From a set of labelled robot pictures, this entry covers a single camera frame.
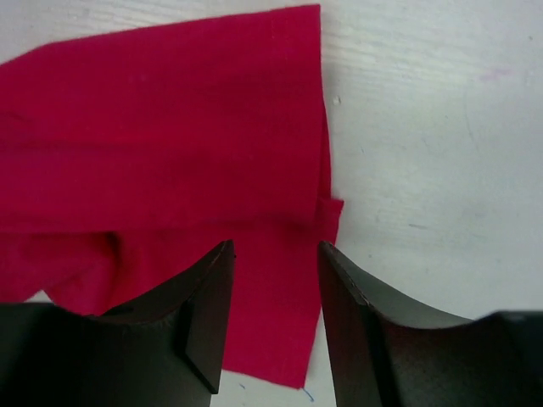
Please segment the crimson pink t shirt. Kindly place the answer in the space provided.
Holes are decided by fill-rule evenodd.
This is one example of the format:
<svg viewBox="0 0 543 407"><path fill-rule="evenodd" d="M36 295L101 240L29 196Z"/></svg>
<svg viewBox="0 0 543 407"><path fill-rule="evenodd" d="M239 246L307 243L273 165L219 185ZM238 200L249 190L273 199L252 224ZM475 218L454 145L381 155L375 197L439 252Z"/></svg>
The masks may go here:
<svg viewBox="0 0 543 407"><path fill-rule="evenodd" d="M1 299L100 315L233 240L224 366L305 385L331 182L317 4L88 36L1 66Z"/></svg>

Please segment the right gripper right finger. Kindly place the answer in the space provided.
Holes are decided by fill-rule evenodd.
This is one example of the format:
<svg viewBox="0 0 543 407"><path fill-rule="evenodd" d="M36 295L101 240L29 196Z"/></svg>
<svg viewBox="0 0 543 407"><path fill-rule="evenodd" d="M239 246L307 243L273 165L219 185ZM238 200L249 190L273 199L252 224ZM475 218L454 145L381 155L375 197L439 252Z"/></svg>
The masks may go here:
<svg viewBox="0 0 543 407"><path fill-rule="evenodd" d="M318 248L327 348L339 406L539 406L542 314L469 320L426 305Z"/></svg>

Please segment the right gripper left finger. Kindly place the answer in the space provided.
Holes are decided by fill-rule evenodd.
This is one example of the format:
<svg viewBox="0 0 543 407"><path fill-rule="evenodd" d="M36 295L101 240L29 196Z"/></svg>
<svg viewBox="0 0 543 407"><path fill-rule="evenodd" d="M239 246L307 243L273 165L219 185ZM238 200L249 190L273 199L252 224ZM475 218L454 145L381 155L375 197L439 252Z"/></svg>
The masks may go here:
<svg viewBox="0 0 543 407"><path fill-rule="evenodd" d="M1 307L4 406L207 406L220 386L234 246L101 316Z"/></svg>

